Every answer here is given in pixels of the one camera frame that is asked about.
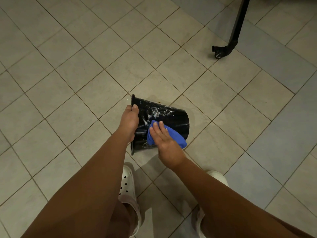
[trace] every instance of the tile floor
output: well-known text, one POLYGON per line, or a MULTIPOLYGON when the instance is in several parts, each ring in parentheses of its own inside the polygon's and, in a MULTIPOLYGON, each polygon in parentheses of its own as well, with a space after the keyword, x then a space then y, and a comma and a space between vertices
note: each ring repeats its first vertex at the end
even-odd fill
MULTIPOLYGON (((251 0, 216 60, 240 2, 0 0, 0 238, 23 234, 131 94, 185 109, 189 159, 317 236, 317 0, 251 0)), ((125 161, 145 215, 136 237, 196 237, 197 202, 157 150, 125 161)))

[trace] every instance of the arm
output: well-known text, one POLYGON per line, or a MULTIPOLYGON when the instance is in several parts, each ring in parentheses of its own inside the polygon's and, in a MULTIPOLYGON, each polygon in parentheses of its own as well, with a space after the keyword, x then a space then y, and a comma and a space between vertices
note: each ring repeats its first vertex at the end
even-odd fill
POLYGON ((186 158, 160 122, 150 128, 159 158, 173 170, 202 207, 215 237, 297 237, 273 216, 222 184, 186 158))
POLYGON ((96 154, 49 200, 22 238, 105 237, 121 185, 127 144, 139 123, 128 105, 120 125, 96 154))

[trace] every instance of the blue cloth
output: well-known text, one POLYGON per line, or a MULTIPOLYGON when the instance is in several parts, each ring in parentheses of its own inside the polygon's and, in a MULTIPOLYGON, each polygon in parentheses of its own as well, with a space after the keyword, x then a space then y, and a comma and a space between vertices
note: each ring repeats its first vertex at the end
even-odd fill
MULTIPOLYGON (((152 120, 152 122, 151 122, 151 124, 150 124, 150 127, 153 127, 153 124, 154 124, 155 122, 156 122, 157 124, 159 124, 157 121, 152 120)), ((170 136, 172 137, 172 139, 175 140, 181 148, 185 148, 185 147, 187 146, 187 143, 186 143, 185 139, 183 138, 183 136, 181 136, 181 135, 180 135, 179 133, 177 133, 175 130, 173 130, 172 128, 170 128, 170 127, 168 127, 168 126, 166 126, 166 125, 164 125, 164 127, 167 128, 168 133, 170 134, 170 136)), ((152 138, 152 136, 151 136, 151 134, 150 134, 149 131, 148 131, 148 133, 147 133, 147 143, 148 143, 149 145, 155 145, 154 140, 153 140, 153 138, 152 138)))

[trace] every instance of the person's right hand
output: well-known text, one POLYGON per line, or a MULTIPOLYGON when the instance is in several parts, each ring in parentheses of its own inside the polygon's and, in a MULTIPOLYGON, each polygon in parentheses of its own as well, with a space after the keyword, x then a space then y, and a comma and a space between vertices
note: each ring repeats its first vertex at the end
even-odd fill
POLYGON ((181 147, 164 128, 163 121, 159 122, 159 126, 155 122, 150 127, 150 134, 158 147, 158 157, 167 168, 174 169, 187 159, 181 147))

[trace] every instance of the person's left hand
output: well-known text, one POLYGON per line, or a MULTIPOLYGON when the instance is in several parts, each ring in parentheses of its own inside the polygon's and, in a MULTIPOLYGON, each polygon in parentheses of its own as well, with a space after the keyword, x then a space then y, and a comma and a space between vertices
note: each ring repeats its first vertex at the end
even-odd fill
POLYGON ((125 108, 125 111, 122 114, 121 121, 118 127, 118 130, 121 130, 124 134, 128 135, 129 142, 132 142, 134 139, 134 132, 139 124, 139 108, 136 104, 128 105, 125 108))

